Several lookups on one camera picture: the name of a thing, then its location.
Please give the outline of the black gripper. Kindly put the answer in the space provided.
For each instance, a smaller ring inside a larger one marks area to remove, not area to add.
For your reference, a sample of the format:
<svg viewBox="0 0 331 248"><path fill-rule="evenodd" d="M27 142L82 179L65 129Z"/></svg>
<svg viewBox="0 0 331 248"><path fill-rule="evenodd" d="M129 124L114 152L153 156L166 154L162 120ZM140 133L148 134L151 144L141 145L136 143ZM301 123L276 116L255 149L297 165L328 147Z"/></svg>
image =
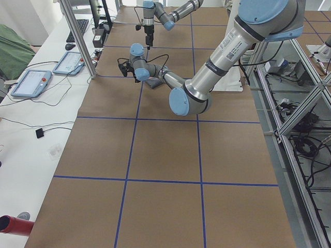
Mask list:
<svg viewBox="0 0 331 248"><path fill-rule="evenodd" d="M153 47L153 42L154 42L154 25L145 25L144 26L144 32L146 34L145 37L145 43L147 48Z"/></svg>
<svg viewBox="0 0 331 248"><path fill-rule="evenodd" d="M141 80L139 80L139 79L137 78L137 76L136 76L136 73L135 73L134 69L131 69L131 73L132 73L132 75L133 75L133 77L134 77L134 81L135 81L136 83L140 83L140 82L141 82Z"/></svg>

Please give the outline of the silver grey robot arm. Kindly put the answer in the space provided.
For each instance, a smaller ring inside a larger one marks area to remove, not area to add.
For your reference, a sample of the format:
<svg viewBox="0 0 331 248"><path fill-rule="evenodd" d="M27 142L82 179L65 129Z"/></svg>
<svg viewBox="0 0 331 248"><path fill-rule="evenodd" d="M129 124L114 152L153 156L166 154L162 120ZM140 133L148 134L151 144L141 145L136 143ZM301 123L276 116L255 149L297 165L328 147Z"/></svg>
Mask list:
<svg viewBox="0 0 331 248"><path fill-rule="evenodd" d="M190 13L199 9L203 4L203 0L187 1L182 6L167 13L161 3L155 1L143 1L143 19L142 26L144 27L145 43L147 49L150 50L154 42L154 18L170 31L177 21L188 16Z"/></svg>
<svg viewBox="0 0 331 248"><path fill-rule="evenodd" d="M305 6L305 1L239 1L233 28L191 79L148 63L139 43L130 47L128 67L138 81L154 77L171 88L169 105L174 114L204 113L211 105L211 90L254 43L285 41L302 34Z"/></svg>

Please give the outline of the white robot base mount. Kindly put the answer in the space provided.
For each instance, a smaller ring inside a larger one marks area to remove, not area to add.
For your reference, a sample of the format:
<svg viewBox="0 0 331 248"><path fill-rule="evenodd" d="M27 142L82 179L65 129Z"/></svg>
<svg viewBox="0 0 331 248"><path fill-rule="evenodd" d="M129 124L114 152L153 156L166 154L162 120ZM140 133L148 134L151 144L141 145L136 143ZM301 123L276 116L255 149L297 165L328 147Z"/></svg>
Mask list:
<svg viewBox="0 0 331 248"><path fill-rule="evenodd" d="M234 0L231 2L232 7L224 37L226 37L234 27L234 18L238 14L239 0ZM217 82L213 88L213 91L243 91L240 77L240 69L238 67L232 67L229 72Z"/></svg>

